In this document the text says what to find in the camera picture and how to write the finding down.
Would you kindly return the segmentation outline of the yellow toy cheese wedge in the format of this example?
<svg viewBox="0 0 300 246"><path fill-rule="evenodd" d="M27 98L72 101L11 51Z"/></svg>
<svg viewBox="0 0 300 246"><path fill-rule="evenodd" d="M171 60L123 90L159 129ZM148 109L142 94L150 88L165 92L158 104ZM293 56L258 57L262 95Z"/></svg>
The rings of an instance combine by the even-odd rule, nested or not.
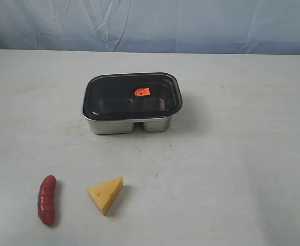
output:
<svg viewBox="0 0 300 246"><path fill-rule="evenodd" d="M118 177L87 189L92 202L102 215L106 215L124 186L123 177Z"/></svg>

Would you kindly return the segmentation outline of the red toy sausage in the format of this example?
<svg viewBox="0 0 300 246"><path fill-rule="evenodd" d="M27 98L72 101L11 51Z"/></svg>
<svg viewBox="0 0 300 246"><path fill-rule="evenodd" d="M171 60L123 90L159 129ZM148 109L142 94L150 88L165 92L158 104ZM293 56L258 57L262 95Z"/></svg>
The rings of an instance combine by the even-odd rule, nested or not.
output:
<svg viewBox="0 0 300 246"><path fill-rule="evenodd" d="M55 223L55 205L54 195L56 187L56 178L48 175L42 181L38 192L38 217L46 226L52 226Z"/></svg>

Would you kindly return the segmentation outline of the blue wrinkled backdrop cloth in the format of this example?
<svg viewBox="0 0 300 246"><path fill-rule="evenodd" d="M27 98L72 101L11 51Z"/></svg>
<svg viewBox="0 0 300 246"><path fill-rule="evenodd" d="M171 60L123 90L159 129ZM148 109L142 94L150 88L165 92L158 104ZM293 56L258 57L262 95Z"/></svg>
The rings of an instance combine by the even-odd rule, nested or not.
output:
<svg viewBox="0 0 300 246"><path fill-rule="evenodd" d="M300 55L300 1L0 1L0 49Z"/></svg>

